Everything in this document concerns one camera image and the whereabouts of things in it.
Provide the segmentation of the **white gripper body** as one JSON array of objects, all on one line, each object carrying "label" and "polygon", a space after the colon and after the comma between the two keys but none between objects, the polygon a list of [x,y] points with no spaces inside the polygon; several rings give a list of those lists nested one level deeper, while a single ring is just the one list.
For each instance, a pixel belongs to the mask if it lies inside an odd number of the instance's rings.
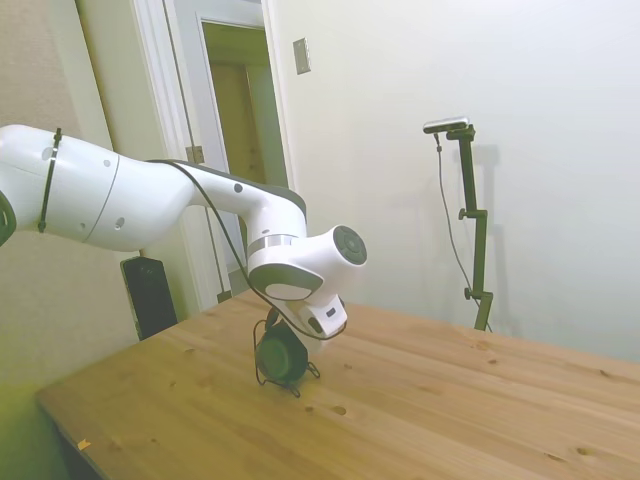
[{"label": "white gripper body", "polygon": [[332,322],[306,305],[281,305],[286,325],[311,354],[319,353],[332,335]]}]

